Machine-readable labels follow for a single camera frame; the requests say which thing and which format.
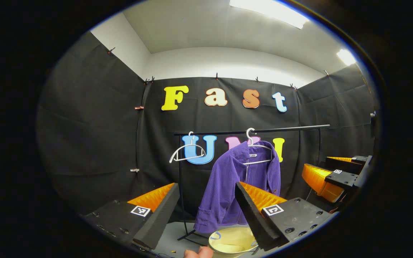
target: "black fabric backdrop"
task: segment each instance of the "black fabric backdrop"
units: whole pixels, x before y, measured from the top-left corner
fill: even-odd
[[[143,80],[88,32],[59,60],[42,92],[38,143],[60,196],[81,214],[141,193],[136,129]]]
[[[179,147],[174,132],[214,132],[331,124],[322,131],[320,160],[326,156],[370,155],[372,96],[356,65],[323,77],[296,91],[288,86],[231,78],[143,80],[105,48],[90,32],[71,47],[47,80],[39,103],[38,142],[46,169],[60,196],[80,214],[106,202],[131,199],[168,183],[179,182],[178,163],[168,163]],[[178,109],[162,111],[165,87],[189,87]],[[226,106],[207,106],[205,92],[221,88]],[[244,108],[243,92],[259,91],[260,106]],[[285,96],[285,113],[272,94]],[[135,106],[144,106],[135,110]],[[284,138],[281,170],[283,198],[305,198],[310,188],[301,177],[304,163],[316,164],[318,132],[260,133],[272,143]],[[217,135],[211,162],[182,162],[187,219],[195,218],[214,162],[228,150]],[[200,136],[198,145],[206,148]],[[138,173],[130,172],[139,168]],[[320,206],[322,200],[314,200]],[[180,203],[171,218],[180,219]]]

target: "human hand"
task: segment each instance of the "human hand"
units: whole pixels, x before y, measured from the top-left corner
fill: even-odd
[[[209,247],[200,247],[198,253],[191,250],[184,251],[184,258],[213,258],[213,250]]]

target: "white hanger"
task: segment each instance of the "white hanger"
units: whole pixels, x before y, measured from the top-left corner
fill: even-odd
[[[250,139],[251,144],[248,145],[248,147],[262,147],[262,148],[266,148],[272,151],[271,148],[267,147],[267,146],[263,146],[263,145],[254,145],[253,144],[253,138],[250,137],[250,131],[253,130],[254,128],[248,128],[248,130],[246,130],[246,137],[248,137],[248,139]],[[248,162],[248,163],[243,163],[243,165],[251,165],[251,164],[257,164],[257,163],[264,163],[264,162],[269,162],[272,160],[272,156],[273,156],[273,151],[271,152],[271,158],[269,160],[261,160],[261,161],[255,161],[255,162]]]
[[[173,154],[172,154],[172,156],[171,156],[171,158],[170,158],[169,163],[171,163],[171,162],[173,161],[173,158],[175,157],[175,155],[176,155],[176,158],[174,159],[175,161],[181,161],[181,160],[191,159],[191,158],[195,158],[195,157],[203,157],[203,156],[206,155],[207,152],[205,152],[205,150],[204,150],[202,147],[200,147],[200,146],[198,146],[198,145],[195,145],[195,144],[192,144],[192,141],[194,140],[194,137],[195,137],[195,136],[192,135],[192,139],[190,139],[190,144],[183,145],[183,146],[179,147],[175,152],[173,152]],[[181,150],[182,148],[186,147],[186,146],[197,146],[197,147],[199,147],[199,148],[202,150],[200,156],[187,157],[187,158],[178,159],[177,152],[178,152],[179,150]]]

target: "ceiling light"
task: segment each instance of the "ceiling light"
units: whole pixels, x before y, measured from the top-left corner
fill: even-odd
[[[302,29],[308,21],[300,13],[274,0],[231,0],[231,6],[256,11]]]
[[[356,63],[356,60],[354,56],[350,53],[350,51],[341,49],[338,53],[337,56],[346,64],[346,65],[351,65]]]

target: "gray floor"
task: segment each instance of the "gray floor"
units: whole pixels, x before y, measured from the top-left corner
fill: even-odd
[[[247,227],[247,225],[233,225],[233,226],[224,226],[220,227],[218,230],[224,229],[224,228],[230,228],[230,227]],[[194,224],[193,223],[187,223],[187,230],[188,232],[192,231],[194,229]],[[210,237],[209,234],[202,234],[199,232],[196,232],[199,235],[203,235],[205,237]],[[173,257],[173,258],[183,258],[184,256],[184,251],[186,249],[193,250],[193,251],[198,251],[199,245],[190,242],[188,240],[182,239],[178,241],[177,239],[179,237],[182,237],[186,234],[185,229],[184,229],[184,223],[182,222],[172,222],[170,224],[167,224],[167,227],[165,228],[162,237],[159,240],[159,244],[157,247],[152,250],[154,253],[163,253],[165,255],[161,255],[163,257]],[[203,238],[197,235],[189,235],[187,237],[190,240],[193,240],[195,242],[198,242],[202,245],[208,245],[208,239]],[[266,255],[269,255],[270,253],[274,253],[275,251],[284,248],[285,246],[282,246],[280,248],[274,248],[272,250],[269,250],[265,252],[264,250],[259,250],[255,255],[252,255],[253,252],[247,252],[243,255],[240,256],[240,258],[258,258],[258,257],[265,257]]]

